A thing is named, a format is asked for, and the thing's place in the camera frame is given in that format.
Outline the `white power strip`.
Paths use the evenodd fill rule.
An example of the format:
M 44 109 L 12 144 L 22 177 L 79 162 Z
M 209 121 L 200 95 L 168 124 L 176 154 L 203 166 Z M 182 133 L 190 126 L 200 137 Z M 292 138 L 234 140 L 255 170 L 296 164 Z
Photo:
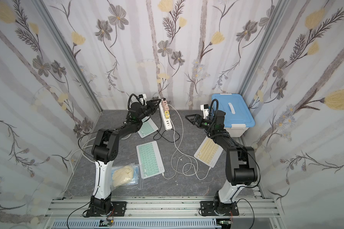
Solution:
M 161 119 L 162 119 L 162 123 L 164 125 L 165 130 L 166 131 L 171 130 L 172 123 L 170 119 L 169 105 L 165 98 L 161 99 L 161 102 L 159 103 L 159 110 L 160 110 Z

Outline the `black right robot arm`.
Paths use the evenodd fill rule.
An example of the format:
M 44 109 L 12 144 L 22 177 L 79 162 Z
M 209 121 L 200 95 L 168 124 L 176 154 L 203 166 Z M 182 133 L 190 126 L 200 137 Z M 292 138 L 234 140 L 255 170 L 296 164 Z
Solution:
M 194 126 L 204 129 L 207 137 L 226 152 L 226 181 L 213 201 L 200 202 L 201 215 L 239 215 L 235 198 L 242 189 L 248 188 L 259 177 L 254 149 L 243 146 L 230 136 L 224 128 L 225 112 L 221 110 L 215 111 L 211 120 L 204 119 L 199 114 L 187 115 L 185 118 Z

